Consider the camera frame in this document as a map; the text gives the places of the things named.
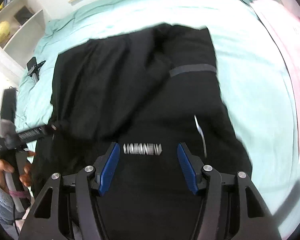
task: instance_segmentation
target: metal screw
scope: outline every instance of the metal screw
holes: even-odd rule
[[[239,176],[241,179],[244,179],[245,177],[247,177],[247,174],[245,174],[243,171],[239,171],[238,176]]]
[[[84,168],[84,170],[85,170],[86,172],[93,171],[93,166],[87,166],[87,167]]]
[[[204,165],[204,166],[203,166],[203,169],[204,169],[205,171],[212,171],[212,167],[211,167],[210,165]]]
[[[53,173],[52,176],[51,176],[52,179],[57,179],[59,177],[60,177],[59,173]]]

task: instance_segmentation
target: blue sleeve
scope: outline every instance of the blue sleeve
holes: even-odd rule
[[[22,216],[22,213],[16,211],[16,219],[20,219]],[[12,225],[13,222],[12,198],[0,188],[0,224]]]

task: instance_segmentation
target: yellow ball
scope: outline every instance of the yellow ball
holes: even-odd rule
[[[0,23],[0,43],[4,42],[8,38],[10,33],[10,23],[7,21]]]

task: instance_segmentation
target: black garment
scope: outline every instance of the black garment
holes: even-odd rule
[[[67,134],[38,141],[34,193],[52,173],[76,173],[117,141],[120,160],[109,191],[98,199],[111,240],[189,239],[200,198],[186,186],[180,142],[219,172],[251,175],[220,98],[207,29],[163,24],[90,40],[59,55],[52,89],[50,122],[70,126]],[[161,145],[162,152],[124,153],[124,145],[136,143]]]

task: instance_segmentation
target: mint green bed sheet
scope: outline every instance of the mint green bed sheet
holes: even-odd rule
[[[46,60],[40,80],[20,82],[16,126],[47,123],[58,54],[86,42],[160,23],[208,27],[221,97],[249,153],[252,180],[271,212],[290,191],[298,163],[296,110],[282,56],[248,4],[253,0],[101,0],[48,23],[34,56]],[[35,143],[29,145],[35,150]]]

